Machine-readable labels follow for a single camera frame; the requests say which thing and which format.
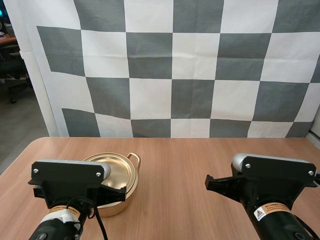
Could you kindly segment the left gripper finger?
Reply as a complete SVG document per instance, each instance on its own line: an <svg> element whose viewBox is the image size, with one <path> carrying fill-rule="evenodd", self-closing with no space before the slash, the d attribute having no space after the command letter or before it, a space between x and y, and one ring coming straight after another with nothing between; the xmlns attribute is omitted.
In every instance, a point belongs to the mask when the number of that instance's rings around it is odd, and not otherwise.
<svg viewBox="0 0 320 240"><path fill-rule="evenodd" d="M91 206L99 207L107 204L124 202L126 200L126 187L120 189L106 185L94 185L91 187Z"/></svg>
<svg viewBox="0 0 320 240"><path fill-rule="evenodd" d="M33 194L35 198L46 199L46 191L40 185L33 187Z"/></svg>

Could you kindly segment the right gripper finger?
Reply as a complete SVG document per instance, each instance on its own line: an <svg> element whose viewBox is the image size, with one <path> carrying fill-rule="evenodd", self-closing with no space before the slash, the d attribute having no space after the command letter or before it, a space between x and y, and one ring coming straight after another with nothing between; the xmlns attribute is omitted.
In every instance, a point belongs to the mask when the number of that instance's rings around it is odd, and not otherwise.
<svg viewBox="0 0 320 240"><path fill-rule="evenodd" d="M224 178L213 178L209 174L205 178L205 187L208 191L218 193L234 201L240 200L238 186L242 178L240 176L231 176Z"/></svg>

